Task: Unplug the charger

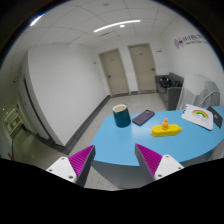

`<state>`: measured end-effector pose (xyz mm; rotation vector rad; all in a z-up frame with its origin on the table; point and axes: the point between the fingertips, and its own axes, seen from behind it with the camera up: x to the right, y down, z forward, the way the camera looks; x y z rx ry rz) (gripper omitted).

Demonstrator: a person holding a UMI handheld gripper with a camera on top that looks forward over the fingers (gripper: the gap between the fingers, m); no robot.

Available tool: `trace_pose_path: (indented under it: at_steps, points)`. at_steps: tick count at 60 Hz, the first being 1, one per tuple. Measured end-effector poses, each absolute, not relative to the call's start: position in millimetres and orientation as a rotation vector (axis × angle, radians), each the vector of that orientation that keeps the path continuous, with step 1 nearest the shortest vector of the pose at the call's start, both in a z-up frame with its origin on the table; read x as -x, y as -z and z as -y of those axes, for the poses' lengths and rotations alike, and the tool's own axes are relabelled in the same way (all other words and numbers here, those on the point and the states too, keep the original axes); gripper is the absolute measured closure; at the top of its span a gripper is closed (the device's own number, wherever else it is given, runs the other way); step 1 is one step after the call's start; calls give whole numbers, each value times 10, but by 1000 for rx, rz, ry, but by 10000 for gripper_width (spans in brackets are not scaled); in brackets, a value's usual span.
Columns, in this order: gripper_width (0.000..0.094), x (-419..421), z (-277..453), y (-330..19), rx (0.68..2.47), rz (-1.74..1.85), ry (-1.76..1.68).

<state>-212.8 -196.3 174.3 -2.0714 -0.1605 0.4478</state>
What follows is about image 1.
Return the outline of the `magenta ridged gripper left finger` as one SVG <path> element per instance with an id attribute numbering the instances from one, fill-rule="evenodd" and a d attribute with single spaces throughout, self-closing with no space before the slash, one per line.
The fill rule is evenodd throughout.
<path id="1" fill-rule="evenodd" d="M 60 157 L 47 171 L 83 187 L 95 155 L 95 146 L 91 145 L 70 157 Z"/>

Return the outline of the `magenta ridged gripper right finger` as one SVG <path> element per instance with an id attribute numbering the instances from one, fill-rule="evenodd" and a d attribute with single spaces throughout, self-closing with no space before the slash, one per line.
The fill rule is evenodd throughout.
<path id="1" fill-rule="evenodd" d="M 160 155 L 140 144 L 135 145 L 135 156 L 147 184 L 183 169 L 171 155 Z"/>

